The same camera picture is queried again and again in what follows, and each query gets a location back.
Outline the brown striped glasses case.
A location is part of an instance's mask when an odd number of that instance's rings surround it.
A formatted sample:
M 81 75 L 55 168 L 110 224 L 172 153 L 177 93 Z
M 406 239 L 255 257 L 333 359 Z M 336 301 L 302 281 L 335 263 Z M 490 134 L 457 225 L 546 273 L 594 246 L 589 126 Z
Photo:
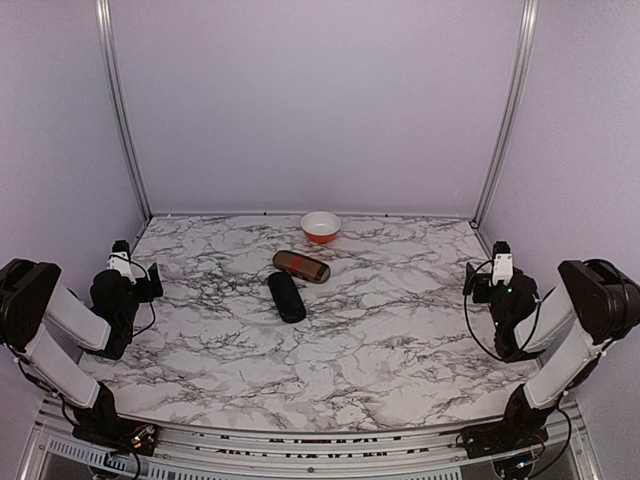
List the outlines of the brown striped glasses case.
M 328 264 L 289 250 L 276 252 L 272 263 L 276 269 L 314 284 L 325 283 L 331 275 Z

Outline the aluminium frame post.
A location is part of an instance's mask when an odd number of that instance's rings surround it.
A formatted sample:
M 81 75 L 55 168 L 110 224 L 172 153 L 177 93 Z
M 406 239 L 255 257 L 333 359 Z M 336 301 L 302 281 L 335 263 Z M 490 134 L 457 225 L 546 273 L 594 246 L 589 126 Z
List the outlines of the aluminium frame post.
M 491 202 L 498 186 L 500 174 L 507 158 L 509 143 L 530 69 L 538 12 L 538 0 L 525 0 L 523 2 L 506 102 L 499 124 L 497 138 L 492 150 L 489 168 L 471 221 L 476 229 L 480 229 L 487 218 Z
M 99 41 L 103 55 L 103 63 L 106 72 L 111 105 L 116 121 L 116 129 L 138 209 L 143 221 L 148 223 L 153 218 L 153 215 L 142 178 L 142 172 L 138 162 L 130 122 L 127 115 L 122 80 L 118 65 L 110 2 L 108 0 L 97 0 L 95 2 L 95 10 Z

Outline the white bowl orange outside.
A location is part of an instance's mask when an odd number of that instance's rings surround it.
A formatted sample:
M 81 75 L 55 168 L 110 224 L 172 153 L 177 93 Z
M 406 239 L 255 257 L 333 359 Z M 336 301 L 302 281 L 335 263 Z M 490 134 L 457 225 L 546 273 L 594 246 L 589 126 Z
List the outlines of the white bowl orange outside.
M 327 244 L 336 239 L 341 230 L 342 222 L 331 212 L 314 211 L 301 218 L 300 226 L 308 240 L 318 244 Z

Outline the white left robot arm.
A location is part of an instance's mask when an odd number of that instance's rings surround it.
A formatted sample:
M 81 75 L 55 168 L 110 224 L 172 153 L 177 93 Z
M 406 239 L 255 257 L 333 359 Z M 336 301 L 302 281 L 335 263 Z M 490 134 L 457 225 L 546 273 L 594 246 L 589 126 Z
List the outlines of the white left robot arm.
M 61 279 L 61 268 L 48 262 L 13 259 L 1 269 L 1 342 L 28 379 L 55 392 L 71 415 L 75 437 L 103 445 L 149 449 L 157 425 L 122 417 L 114 393 L 86 373 L 56 339 L 65 335 L 83 352 L 119 360 L 135 337 L 141 304 L 161 296 L 155 271 L 135 277 L 123 255 L 115 255 L 90 287 L 85 304 Z

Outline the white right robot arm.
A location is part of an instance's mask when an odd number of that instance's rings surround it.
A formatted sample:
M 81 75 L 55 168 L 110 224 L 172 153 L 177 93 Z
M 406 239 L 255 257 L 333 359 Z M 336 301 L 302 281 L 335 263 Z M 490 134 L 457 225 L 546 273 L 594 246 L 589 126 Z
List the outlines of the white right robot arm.
M 464 302 L 485 304 L 494 326 L 489 356 L 504 363 L 547 359 L 509 396 L 496 422 L 465 429 L 465 447 L 487 452 L 515 448 L 542 436 L 566 393 L 588 378 L 600 358 L 639 324 L 639 285 L 604 259 L 564 260 L 560 281 L 541 296 L 535 280 L 508 253 L 468 264 Z

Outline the aluminium frame post left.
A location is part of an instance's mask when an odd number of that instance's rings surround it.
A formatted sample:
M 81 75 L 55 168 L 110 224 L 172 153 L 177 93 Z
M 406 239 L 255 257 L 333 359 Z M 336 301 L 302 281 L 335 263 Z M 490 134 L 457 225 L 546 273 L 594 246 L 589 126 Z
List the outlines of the aluminium frame post left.
M 138 162 L 130 122 L 127 115 L 122 80 L 118 65 L 110 2 L 108 0 L 97 0 L 95 2 L 95 10 L 99 41 L 103 55 L 103 63 L 106 72 L 111 105 L 116 121 L 116 129 L 138 209 L 143 221 L 148 223 L 153 218 L 153 215 L 142 178 L 142 172 Z

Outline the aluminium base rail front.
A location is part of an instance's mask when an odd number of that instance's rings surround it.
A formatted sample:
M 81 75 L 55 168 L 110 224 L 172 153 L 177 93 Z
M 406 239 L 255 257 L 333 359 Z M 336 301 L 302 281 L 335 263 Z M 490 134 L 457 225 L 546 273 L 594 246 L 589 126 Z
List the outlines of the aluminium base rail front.
M 161 422 L 148 455 L 78 439 L 54 399 L 43 402 L 20 479 L 599 479 L 573 403 L 512 451 L 466 450 L 476 422 L 404 430 L 295 433 Z

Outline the aluminium frame post right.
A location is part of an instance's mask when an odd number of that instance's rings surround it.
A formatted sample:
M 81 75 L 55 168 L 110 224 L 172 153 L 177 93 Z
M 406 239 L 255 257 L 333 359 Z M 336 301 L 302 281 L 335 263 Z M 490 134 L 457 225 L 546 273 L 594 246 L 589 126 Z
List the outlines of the aluminium frame post right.
M 500 174 L 507 158 L 509 143 L 530 69 L 538 12 L 538 0 L 525 0 L 523 2 L 506 102 L 499 124 L 497 138 L 492 150 L 489 168 L 471 221 L 476 229 L 480 229 L 487 218 L 491 202 L 498 186 Z

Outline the black woven glasses case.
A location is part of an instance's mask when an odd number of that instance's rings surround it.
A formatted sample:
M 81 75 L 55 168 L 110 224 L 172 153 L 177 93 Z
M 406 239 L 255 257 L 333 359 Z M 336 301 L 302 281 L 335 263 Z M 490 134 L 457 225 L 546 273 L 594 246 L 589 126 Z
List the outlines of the black woven glasses case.
M 306 308 L 292 277 L 286 272 L 274 272 L 267 278 L 267 285 L 276 309 L 285 323 L 301 322 Z

